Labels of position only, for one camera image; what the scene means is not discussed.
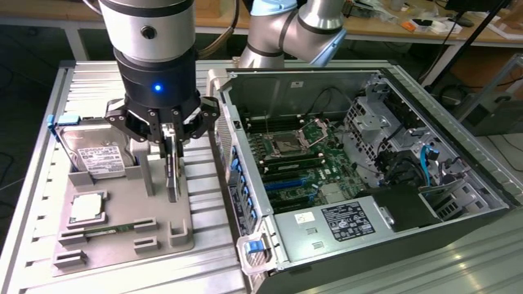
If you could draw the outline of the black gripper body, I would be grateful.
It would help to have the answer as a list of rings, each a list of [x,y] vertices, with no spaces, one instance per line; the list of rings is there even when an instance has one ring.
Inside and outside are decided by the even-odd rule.
[[[144,62],[113,50],[129,99],[147,108],[195,110],[200,105],[196,89],[196,50],[189,48],[165,62]]]

